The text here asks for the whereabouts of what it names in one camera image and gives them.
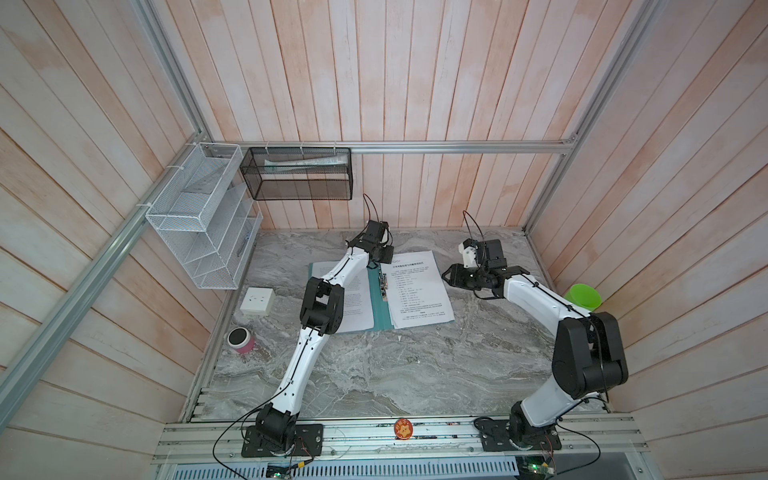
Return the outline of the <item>printed paper sheet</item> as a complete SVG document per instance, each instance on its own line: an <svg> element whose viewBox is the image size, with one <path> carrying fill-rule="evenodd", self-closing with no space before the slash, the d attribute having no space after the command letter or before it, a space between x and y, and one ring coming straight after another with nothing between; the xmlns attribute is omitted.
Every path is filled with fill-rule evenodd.
<svg viewBox="0 0 768 480"><path fill-rule="evenodd" d="M455 320L451 301L432 251L395 254L381 266L386 299L395 329Z"/></svg>
<svg viewBox="0 0 768 480"><path fill-rule="evenodd" d="M374 328L369 271L357 273L344 283L344 312L337 334L357 333Z"/></svg>

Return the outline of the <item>printed paper sheet bottom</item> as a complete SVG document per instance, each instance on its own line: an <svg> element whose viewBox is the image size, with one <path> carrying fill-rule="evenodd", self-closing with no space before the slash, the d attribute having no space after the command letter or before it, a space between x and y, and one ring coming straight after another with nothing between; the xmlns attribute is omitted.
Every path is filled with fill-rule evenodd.
<svg viewBox="0 0 768 480"><path fill-rule="evenodd" d="M395 254L381 266L386 299L395 329L455 320L451 301L432 251Z"/></svg>

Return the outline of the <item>green plastic goblet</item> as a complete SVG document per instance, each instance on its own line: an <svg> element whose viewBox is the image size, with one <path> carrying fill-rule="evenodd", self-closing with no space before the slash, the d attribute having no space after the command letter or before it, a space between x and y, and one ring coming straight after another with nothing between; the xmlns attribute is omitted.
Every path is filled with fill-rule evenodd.
<svg viewBox="0 0 768 480"><path fill-rule="evenodd" d="M574 284L565 293L564 298L583 309L596 311L603 303L600 293L586 284Z"/></svg>

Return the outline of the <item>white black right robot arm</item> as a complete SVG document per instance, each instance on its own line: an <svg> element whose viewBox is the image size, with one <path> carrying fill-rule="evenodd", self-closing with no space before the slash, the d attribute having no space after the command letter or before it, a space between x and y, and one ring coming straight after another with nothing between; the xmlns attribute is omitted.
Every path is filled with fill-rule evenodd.
<svg viewBox="0 0 768 480"><path fill-rule="evenodd" d="M505 299L526 311L555 337L552 374L533 394L516 402L505 424L504 449L559 447L553 437L558 418L585 398L625 383L628 365L617 319L580 307L546 288L520 266L509 266L498 240L467 239L462 261L442 273L450 286L491 300Z"/></svg>

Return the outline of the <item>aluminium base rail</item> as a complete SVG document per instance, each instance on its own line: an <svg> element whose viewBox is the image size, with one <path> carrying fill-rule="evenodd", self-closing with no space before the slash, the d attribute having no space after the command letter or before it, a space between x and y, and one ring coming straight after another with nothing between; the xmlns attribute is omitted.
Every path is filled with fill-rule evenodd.
<svg viewBox="0 0 768 480"><path fill-rule="evenodd" d="M483 456L481 437L471 416L418 417L415 433L400 440L393 418L321 419L319 460ZM645 452L650 449L629 414L576 412L556 426L559 454ZM169 424L152 456L153 464L242 462L243 434L228 422Z"/></svg>

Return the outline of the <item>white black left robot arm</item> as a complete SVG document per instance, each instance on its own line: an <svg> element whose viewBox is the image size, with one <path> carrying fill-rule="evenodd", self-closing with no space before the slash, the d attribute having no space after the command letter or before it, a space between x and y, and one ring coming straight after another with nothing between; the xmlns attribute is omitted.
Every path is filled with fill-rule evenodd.
<svg viewBox="0 0 768 480"><path fill-rule="evenodd" d="M338 332L344 316L346 288L373 265L389 264L394 247L389 224L370 220L346 242L345 255L326 274L309 278L299 312L296 349L275 394L245 416L254 424L243 430L245 457L284 456L295 444L296 424L306 385L319 355Z"/></svg>

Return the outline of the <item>white power socket box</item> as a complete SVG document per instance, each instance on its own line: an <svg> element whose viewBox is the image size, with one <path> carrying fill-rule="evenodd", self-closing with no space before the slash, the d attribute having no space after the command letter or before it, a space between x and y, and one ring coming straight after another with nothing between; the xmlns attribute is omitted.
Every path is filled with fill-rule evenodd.
<svg viewBox="0 0 768 480"><path fill-rule="evenodd" d="M245 315L266 316L271 312L275 292L271 288L248 287L240 304L240 312Z"/></svg>

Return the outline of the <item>printed paper sheet top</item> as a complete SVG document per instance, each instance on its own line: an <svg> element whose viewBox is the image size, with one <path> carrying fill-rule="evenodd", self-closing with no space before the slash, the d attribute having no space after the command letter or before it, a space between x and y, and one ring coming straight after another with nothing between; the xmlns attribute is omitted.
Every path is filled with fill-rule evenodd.
<svg viewBox="0 0 768 480"><path fill-rule="evenodd" d="M344 283L344 312L337 334L357 333L374 328L369 271L357 273Z"/></svg>

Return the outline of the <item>metal folder clip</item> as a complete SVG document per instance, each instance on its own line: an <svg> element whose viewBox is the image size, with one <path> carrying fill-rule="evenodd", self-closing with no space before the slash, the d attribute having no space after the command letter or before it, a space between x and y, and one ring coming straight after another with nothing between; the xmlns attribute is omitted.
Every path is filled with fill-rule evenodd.
<svg viewBox="0 0 768 480"><path fill-rule="evenodd" d="M388 280L387 275L383 273L382 271L379 272L379 288L380 288L380 295L383 302L388 301Z"/></svg>

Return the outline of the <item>teal green folder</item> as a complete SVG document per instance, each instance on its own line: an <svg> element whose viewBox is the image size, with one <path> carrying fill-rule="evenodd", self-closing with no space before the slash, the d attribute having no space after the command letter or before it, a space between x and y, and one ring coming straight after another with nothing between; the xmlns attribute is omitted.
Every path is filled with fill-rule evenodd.
<svg viewBox="0 0 768 480"><path fill-rule="evenodd" d="M343 309L339 326L341 325L344 312L344 283L346 280L352 280L357 273L367 269L369 271L371 299L373 303L374 328L368 331L383 331L393 329L390 318L389 305L383 302L379 288L380 269L369 269L367 267L367 256L365 254L346 255L337 262L316 262L310 265L311 276L326 280L331 284L338 284L343 287Z"/></svg>

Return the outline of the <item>red round sticker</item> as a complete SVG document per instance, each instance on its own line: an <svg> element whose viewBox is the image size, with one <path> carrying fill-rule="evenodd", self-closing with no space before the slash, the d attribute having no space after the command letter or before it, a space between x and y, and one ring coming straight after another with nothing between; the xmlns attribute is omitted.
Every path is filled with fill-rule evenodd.
<svg viewBox="0 0 768 480"><path fill-rule="evenodd" d="M394 423L394 433L397 440L409 440L414 435L413 423L407 418L399 418Z"/></svg>

